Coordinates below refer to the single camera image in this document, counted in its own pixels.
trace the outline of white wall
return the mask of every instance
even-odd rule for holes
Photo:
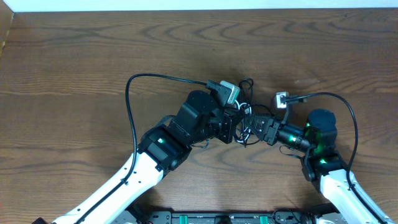
[[[398,0],[4,0],[14,12],[398,7]]]

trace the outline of green led light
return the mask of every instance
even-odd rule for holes
[[[297,140],[297,138],[294,136],[290,136],[290,138],[289,138],[289,141],[296,141],[296,140]]]

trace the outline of cable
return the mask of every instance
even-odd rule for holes
[[[246,143],[246,145],[247,145],[247,146],[251,146],[251,145],[254,145],[254,144],[258,143],[259,141],[260,141],[260,139],[258,139],[258,140],[255,141],[255,142],[252,142],[252,143]]]
[[[207,148],[207,146],[209,146],[209,139],[206,139],[206,145],[205,146],[196,146],[196,145],[191,145],[191,147],[199,147],[199,148],[202,148],[202,149],[206,149]]]
[[[299,223],[301,223],[300,220],[298,220],[298,218],[297,218],[297,217],[294,215],[294,213],[291,211],[291,209],[289,209],[289,208],[277,208],[277,210],[275,210],[275,211],[272,213],[272,216],[271,216],[271,218],[275,221],[276,224],[281,224],[280,222],[278,222],[278,221],[276,220],[276,213],[277,213],[279,210],[287,210],[288,212],[291,212],[292,215],[293,215],[293,217],[294,217],[294,218],[296,219],[296,221],[297,221],[297,223],[294,223],[294,224],[299,224]]]
[[[286,147],[286,148],[289,149],[289,150],[294,150],[294,149],[291,148],[291,147],[289,147],[289,146],[286,146],[286,145],[281,145],[281,146],[279,146],[279,152],[282,153],[283,155],[285,155],[285,156],[291,156],[291,157],[296,158],[296,159],[301,159],[301,156],[298,156],[298,155],[296,155],[296,154],[287,154],[287,153],[282,152],[282,147]]]
[[[243,88],[243,83],[249,84],[249,87],[248,87],[248,88]],[[239,88],[240,88],[241,91],[242,91],[242,95],[243,95],[243,96],[244,96],[244,92],[245,92],[245,91],[250,90],[250,98],[249,98],[249,100],[248,100],[248,103],[251,103],[251,101],[252,101],[252,99],[253,99],[253,85],[254,85],[254,81],[253,81],[252,78],[244,78],[244,79],[242,79],[242,80],[239,82],[239,84],[238,84]]]
[[[155,126],[155,128],[159,127],[160,125],[164,124],[166,121],[170,119],[174,119],[175,115],[166,115],[164,116]]]
[[[289,101],[296,101],[296,100],[302,100],[302,99],[306,99],[306,98],[309,98],[309,97],[320,96],[320,95],[328,95],[328,96],[336,97],[336,98],[338,98],[339,100],[341,100],[341,101],[348,107],[349,112],[351,113],[351,117],[353,118],[353,121],[354,121],[354,129],[355,129],[355,143],[354,143],[354,149],[353,149],[353,153],[352,153],[352,155],[351,155],[351,158],[349,159],[348,166],[347,166],[347,169],[346,169],[346,171],[347,171],[347,173],[346,173],[346,178],[347,178],[347,183],[348,183],[349,189],[352,189],[352,190],[353,190],[355,196],[356,196],[356,197],[359,199],[359,201],[369,210],[369,212],[378,220],[378,222],[380,222],[380,223],[387,223],[387,222],[384,222],[384,221],[382,220],[382,218],[379,217],[379,215],[377,215],[377,213],[364,201],[364,199],[363,199],[363,198],[360,196],[360,194],[356,191],[355,185],[351,183],[351,179],[350,179],[350,177],[349,177],[349,173],[350,173],[350,171],[351,171],[351,166],[353,165],[354,158],[355,158],[355,154],[356,154],[356,149],[357,149],[357,147],[358,147],[358,125],[357,125],[357,123],[356,123],[356,118],[355,118],[354,111],[353,111],[352,107],[349,105],[349,103],[348,103],[343,97],[341,97],[341,96],[339,96],[339,95],[337,95],[337,94],[334,94],[334,93],[329,93],[329,92],[311,93],[311,94],[307,94],[307,95],[304,95],[304,96],[297,96],[297,97],[294,97],[294,98],[287,98],[287,99],[286,99],[286,102],[289,102]]]
[[[103,198],[101,198],[97,203],[95,203],[89,210],[87,210],[86,213],[84,213],[75,224],[79,224],[85,220],[85,218],[94,210],[96,209],[99,205],[101,205],[102,202],[104,202],[109,196],[111,196],[115,191],[117,191],[118,188],[120,188],[123,184],[127,183],[128,178],[130,178],[130,175],[132,174],[134,170],[134,166],[136,165],[136,158],[137,158],[137,134],[136,134],[136,128],[134,126],[134,122],[132,120],[132,113],[131,113],[131,107],[130,107],[130,99],[129,99],[129,89],[130,89],[130,83],[132,82],[133,79],[137,77],[159,77],[159,78],[166,78],[169,80],[175,80],[175,81],[180,81],[180,82],[187,82],[187,83],[194,83],[194,84],[199,84],[199,85],[206,85],[205,82],[199,82],[195,80],[187,80],[184,78],[176,78],[176,77],[171,77],[168,75],[158,75],[158,74],[151,74],[151,73],[140,73],[133,75],[130,77],[130,79],[127,81],[126,84],[126,92],[125,92],[125,98],[126,98],[126,106],[127,106],[127,115],[129,116],[130,120],[130,126],[131,126],[131,133],[132,133],[132,139],[134,143],[134,157],[132,158],[132,163],[131,167],[129,169],[129,172],[123,178],[118,185],[116,185],[111,191],[109,191]]]
[[[252,108],[251,108],[250,104],[248,104],[248,103],[239,103],[237,100],[235,100],[234,104],[238,107],[238,110],[240,110],[244,105],[246,105],[246,106],[248,106],[248,108],[245,107],[245,108],[243,108],[243,110],[246,112],[246,110],[249,109],[248,114],[252,113]],[[242,121],[242,129],[244,131],[242,131],[242,130],[240,130],[238,128],[236,128],[236,129],[241,132],[242,139],[237,137],[237,135],[235,135],[234,136],[235,141],[238,142],[238,143],[241,143],[243,145],[247,145],[248,139],[249,139],[249,137],[251,135],[251,130],[248,129],[248,127],[246,127],[246,128],[244,127],[244,122],[243,121]]]
[[[271,112],[271,109],[270,109],[269,106],[266,106],[266,105],[263,105],[263,104],[260,104],[260,103],[255,103],[255,104],[250,105],[250,106],[251,106],[252,108],[255,107],[255,106],[263,107],[263,108],[265,108],[265,109],[272,115],[272,112]]]

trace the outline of wooden table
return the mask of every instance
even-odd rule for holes
[[[0,59],[0,223],[52,221],[84,201],[132,152],[124,102],[142,72],[195,80],[254,79],[254,101],[277,91],[330,91],[353,107],[353,171],[398,220],[398,11],[396,9],[84,12],[16,14]],[[131,89],[138,138],[175,114],[197,85],[140,78]],[[326,108],[351,155],[345,105],[319,97],[296,123]],[[213,140],[146,192],[174,210],[265,211],[327,202],[279,145]]]

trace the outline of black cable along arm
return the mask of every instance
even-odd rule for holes
[[[123,184],[126,183],[128,178],[130,178],[134,166],[136,165],[136,158],[137,158],[137,134],[136,134],[136,128],[134,126],[134,121],[132,119],[132,113],[131,113],[131,107],[130,107],[130,99],[129,99],[129,89],[130,89],[130,83],[132,82],[133,79],[137,77],[159,77],[159,78],[166,78],[169,80],[174,80],[174,81],[179,81],[179,82],[186,82],[186,83],[193,83],[193,84],[199,84],[199,85],[206,85],[205,82],[199,82],[195,80],[188,80],[184,78],[176,78],[176,77],[171,77],[168,75],[158,75],[158,74],[152,74],[152,73],[140,73],[133,75],[130,77],[130,79],[127,81],[126,85],[126,91],[125,91],[125,97],[126,97],[126,107],[127,107],[127,115],[130,120],[130,126],[131,126],[131,133],[132,133],[132,140],[133,140],[133,149],[134,149],[134,157],[131,163],[131,167],[129,169],[129,172],[126,174],[125,178],[123,178],[118,185],[116,185],[111,191],[109,191],[103,198],[101,198],[97,203],[95,203],[89,210],[87,210],[86,213],[84,213],[75,224],[79,224],[85,220],[85,218],[94,210],[96,209],[101,203],[103,203],[109,196],[111,196],[115,191],[117,191],[118,188],[120,188]]]
[[[304,100],[306,98],[309,97],[313,97],[313,96],[320,96],[320,95],[327,95],[327,96],[333,96],[339,100],[341,100],[349,109],[349,113],[351,114],[351,117],[353,118],[353,123],[354,123],[354,130],[355,130],[355,141],[354,141],[354,149],[353,149],[353,153],[351,155],[351,158],[349,159],[348,162],[348,166],[347,166],[347,173],[346,173],[346,178],[347,178],[347,183],[349,186],[349,189],[351,189],[355,196],[357,196],[357,198],[359,199],[359,201],[366,207],[366,209],[369,210],[369,212],[376,217],[376,219],[378,220],[379,223],[386,223],[382,220],[381,217],[379,217],[377,215],[377,213],[364,201],[364,199],[360,196],[360,194],[358,193],[358,191],[355,189],[355,184],[353,184],[351,182],[351,179],[349,177],[349,173],[351,171],[351,166],[353,165],[354,162],[354,158],[355,158],[355,154],[356,154],[356,150],[358,148],[358,125],[356,122],[356,118],[355,118],[355,114],[354,111],[352,109],[352,107],[349,105],[349,103],[341,96],[334,94],[334,93],[329,93],[329,92],[319,92],[319,93],[311,93],[311,94],[307,94],[307,95],[303,95],[303,96],[296,96],[296,97],[292,97],[292,98],[287,98],[286,102],[290,102],[290,101],[298,101],[298,100]]]

